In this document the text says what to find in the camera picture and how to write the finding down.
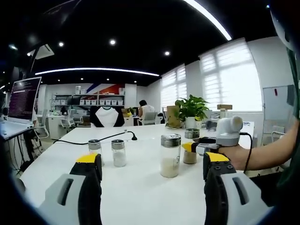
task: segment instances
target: ceiling light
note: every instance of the ceiling light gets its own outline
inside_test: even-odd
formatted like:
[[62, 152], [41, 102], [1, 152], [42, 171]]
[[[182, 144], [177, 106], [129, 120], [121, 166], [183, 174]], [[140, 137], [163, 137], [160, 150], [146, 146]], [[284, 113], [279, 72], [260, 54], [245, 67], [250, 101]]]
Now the ceiling light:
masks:
[[116, 40], [110, 39], [109, 44], [114, 46], [116, 44]]
[[9, 45], [9, 48], [10, 48], [10, 49], [13, 49], [13, 50], [18, 50], [18, 49], [16, 48], [16, 46], [13, 45], [13, 44]]
[[198, 2], [196, 2], [195, 0], [183, 0], [183, 1], [185, 1], [190, 6], [194, 7], [196, 10], [202, 13], [203, 16], [205, 16], [209, 21], [211, 21], [215, 25], [215, 27], [223, 34], [223, 36], [227, 39], [227, 41], [232, 40], [232, 37], [228, 34], [228, 32], [225, 30], [222, 24], [220, 24], [220, 22]]
[[134, 73], [134, 74], [145, 74], [145, 75], [151, 75], [151, 76], [159, 76], [158, 74], [153, 73], [147, 73], [142, 71], [135, 71], [135, 70], [128, 70], [128, 69], [114, 69], [114, 68], [68, 68], [68, 69], [55, 69], [55, 70], [48, 70], [44, 72], [36, 73], [36, 75], [41, 74], [48, 74], [48, 73], [54, 73], [54, 72], [63, 72], [63, 71], [75, 71], [75, 70], [104, 70], [104, 71], [118, 71], [118, 72], [127, 72], [127, 73]]

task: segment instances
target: monitor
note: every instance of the monitor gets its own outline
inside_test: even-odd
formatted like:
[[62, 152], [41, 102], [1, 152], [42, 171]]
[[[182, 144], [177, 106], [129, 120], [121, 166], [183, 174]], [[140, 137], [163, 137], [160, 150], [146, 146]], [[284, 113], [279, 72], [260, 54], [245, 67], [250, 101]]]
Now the monitor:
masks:
[[32, 124], [32, 111], [41, 77], [16, 81], [10, 94], [7, 120]]

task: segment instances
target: window blind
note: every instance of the window blind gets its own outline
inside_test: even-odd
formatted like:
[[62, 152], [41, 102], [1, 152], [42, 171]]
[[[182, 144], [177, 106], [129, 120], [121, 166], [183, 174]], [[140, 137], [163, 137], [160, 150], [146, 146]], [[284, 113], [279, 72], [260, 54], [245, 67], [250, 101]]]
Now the window blind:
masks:
[[182, 65], [162, 76], [161, 107], [175, 105], [179, 98], [187, 98], [186, 70]]
[[204, 98], [210, 109], [229, 104], [234, 111], [262, 111], [258, 72], [244, 40], [205, 53], [200, 60]]

